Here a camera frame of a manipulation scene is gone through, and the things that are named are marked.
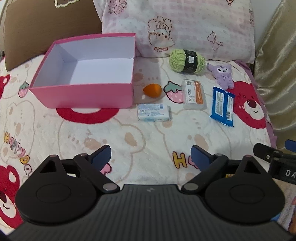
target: yarn label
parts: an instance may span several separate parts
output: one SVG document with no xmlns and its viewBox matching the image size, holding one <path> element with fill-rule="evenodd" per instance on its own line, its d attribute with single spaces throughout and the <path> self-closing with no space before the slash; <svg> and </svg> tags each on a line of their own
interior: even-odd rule
<svg viewBox="0 0 296 241">
<path fill-rule="evenodd" d="M 202 90 L 199 81 L 185 81 L 186 102 L 192 104 L 203 104 Z"/>
<path fill-rule="evenodd" d="M 192 74 L 197 68 L 197 55 L 194 51 L 184 50 L 186 58 L 183 72 Z"/>
</svg>

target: bar of soap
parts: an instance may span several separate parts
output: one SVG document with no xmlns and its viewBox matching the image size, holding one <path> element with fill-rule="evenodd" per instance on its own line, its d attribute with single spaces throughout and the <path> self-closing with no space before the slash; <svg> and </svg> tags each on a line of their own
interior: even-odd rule
<svg viewBox="0 0 296 241">
<path fill-rule="evenodd" d="M 169 121 L 170 112 L 166 104 L 138 104 L 140 121 Z"/>
</svg>

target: soap wrapper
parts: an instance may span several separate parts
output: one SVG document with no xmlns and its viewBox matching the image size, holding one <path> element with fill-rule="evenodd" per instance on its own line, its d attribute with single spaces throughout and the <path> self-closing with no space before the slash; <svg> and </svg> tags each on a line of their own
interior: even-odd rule
<svg viewBox="0 0 296 241">
<path fill-rule="evenodd" d="M 212 115 L 214 120 L 233 127 L 233 104 L 235 95 L 214 87 Z"/>
<path fill-rule="evenodd" d="M 138 104 L 140 121 L 169 121 L 170 111 L 166 104 Z"/>
</svg>

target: pillow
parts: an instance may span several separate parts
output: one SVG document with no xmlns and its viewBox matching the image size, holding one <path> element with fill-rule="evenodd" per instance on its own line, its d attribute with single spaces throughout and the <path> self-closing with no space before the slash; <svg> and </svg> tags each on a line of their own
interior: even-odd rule
<svg viewBox="0 0 296 241">
<path fill-rule="evenodd" d="M 101 31 L 92 0 L 17 0 L 5 17 L 6 70 L 45 53 L 55 40 Z"/>
<path fill-rule="evenodd" d="M 174 48 L 206 59 L 253 63 L 250 0 L 93 0 L 102 33 L 135 32 L 142 57 L 165 57 Z"/>
</svg>

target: purple plush toy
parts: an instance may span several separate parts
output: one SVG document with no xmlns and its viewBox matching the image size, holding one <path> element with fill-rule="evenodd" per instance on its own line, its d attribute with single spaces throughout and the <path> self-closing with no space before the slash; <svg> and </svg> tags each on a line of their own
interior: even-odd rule
<svg viewBox="0 0 296 241">
<path fill-rule="evenodd" d="M 231 64 L 227 64 L 224 66 L 213 66 L 207 63 L 207 69 L 212 72 L 213 76 L 217 79 L 217 83 L 221 86 L 223 90 L 234 88 L 234 83 L 231 76 Z"/>
</svg>

